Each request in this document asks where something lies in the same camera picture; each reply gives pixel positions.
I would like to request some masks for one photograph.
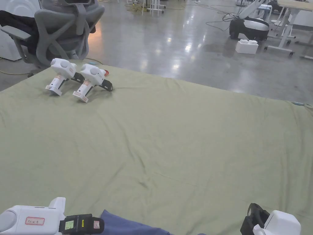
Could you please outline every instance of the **chair backrest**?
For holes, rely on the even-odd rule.
[[[35,13],[39,31],[36,56],[40,63],[50,66],[52,59],[83,60],[89,51],[88,36],[104,13],[104,7],[97,5],[86,11],[84,32],[76,34],[76,15],[41,9]]]

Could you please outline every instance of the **polished gray floor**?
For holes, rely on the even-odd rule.
[[[190,0],[168,0],[164,14],[157,17],[148,12],[134,14],[125,2],[102,2],[105,13],[95,34],[89,37],[88,57],[103,64],[186,80],[229,91],[262,97],[313,103],[313,61],[300,59],[302,46],[291,43],[296,53],[275,50],[263,51],[265,44],[278,45],[268,39],[256,55],[238,54],[237,41],[229,38],[228,30],[221,31],[205,24],[221,21],[224,14],[196,6]],[[201,0],[201,4],[234,6],[230,0]],[[238,7],[213,6],[225,12],[237,12]],[[229,23],[213,23],[226,29]],[[297,39],[308,41],[310,33],[293,30]],[[28,72],[31,65],[22,61],[0,60],[0,70]],[[3,90],[26,75],[1,75]]]

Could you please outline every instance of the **green cloth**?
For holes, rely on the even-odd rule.
[[[100,68],[114,90],[95,87],[88,103],[74,81],[51,96],[50,68],[0,93],[0,211],[62,196],[65,215],[107,209],[176,235],[227,235],[254,202],[312,234],[311,107]]]

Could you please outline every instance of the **blue cloth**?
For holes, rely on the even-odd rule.
[[[101,235],[171,235],[169,232],[123,219],[104,210],[101,219],[104,220],[104,231]]]

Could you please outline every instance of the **red-bordered label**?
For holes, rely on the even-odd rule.
[[[28,225],[43,225],[44,218],[37,218],[37,217],[27,217],[25,220],[25,224]]]

